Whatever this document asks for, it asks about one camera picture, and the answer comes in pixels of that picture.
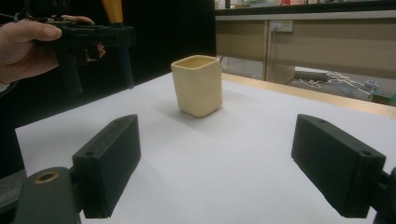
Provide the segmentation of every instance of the yellow object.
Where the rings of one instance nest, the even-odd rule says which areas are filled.
[[[102,0],[102,3],[111,23],[123,22],[121,0]]]
[[[199,118],[221,107],[219,58],[194,55],[172,63],[171,67],[181,111]]]
[[[245,5],[245,4],[243,4],[243,3],[242,3],[242,4],[241,4],[241,3],[239,3],[239,4],[237,3],[237,4],[233,4],[233,7],[234,7],[234,8],[250,7],[250,5]]]

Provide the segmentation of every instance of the hand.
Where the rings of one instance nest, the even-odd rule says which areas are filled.
[[[93,23],[85,17],[65,17]],[[33,40],[52,41],[61,35],[59,28],[36,21],[10,22],[0,27],[0,82],[8,84],[38,76],[58,66],[54,52],[35,45]],[[99,45],[98,49],[103,56],[104,47]]]

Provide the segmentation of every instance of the white table surface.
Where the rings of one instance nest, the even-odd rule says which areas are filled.
[[[223,105],[179,111],[171,75],[17,130],[26,171],[71,167],[111,120],[137,114],[142,158],[109,219],[82,223],[373,223],[347,219],[290,157],[297,114],[326,119],[396,166],[396,120],[223,80]]]

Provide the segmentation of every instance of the beige cup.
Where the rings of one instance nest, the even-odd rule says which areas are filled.
[[[221,68],[215,57],[195,55],[171,64],[177,104],[195,117],[221,106]]]

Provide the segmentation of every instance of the black cable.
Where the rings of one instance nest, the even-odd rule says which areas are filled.
[[[13,19],[14,21],[20,21],[24,18],[28,18],[27,7],[24,7]]]
[[[6,17],[6,18],[14,20],[13,16],[10,16],[10,15],[7,15],[7,14],[3,14],[3,13],[0,13],[0,17]]]
[[[11,82],[5,91],[0,92],[0,97],[6,95],[7,93],[11,92],[12,89],[18,84],[18,81]]]

